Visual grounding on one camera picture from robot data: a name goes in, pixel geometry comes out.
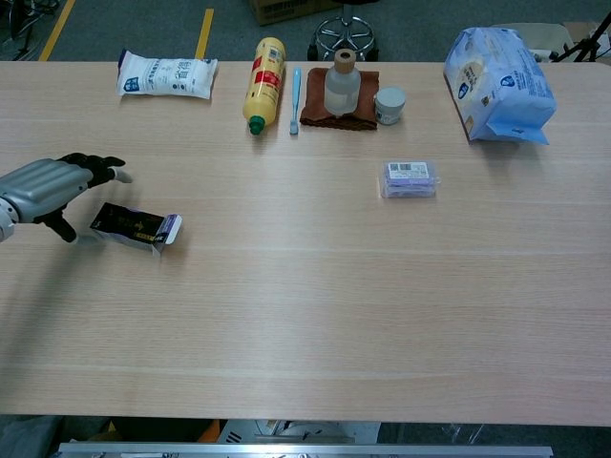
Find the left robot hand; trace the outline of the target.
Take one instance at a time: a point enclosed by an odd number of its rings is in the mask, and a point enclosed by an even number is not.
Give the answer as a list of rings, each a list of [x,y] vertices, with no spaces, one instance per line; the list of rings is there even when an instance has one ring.
[[[63,217],[68,204],[85,191],[109,181],[130,183],[125,161],[114,156],[71,153],[42,158],[1,177],[1,240],[18,224],[43,224],[74,243],[78,235]]]

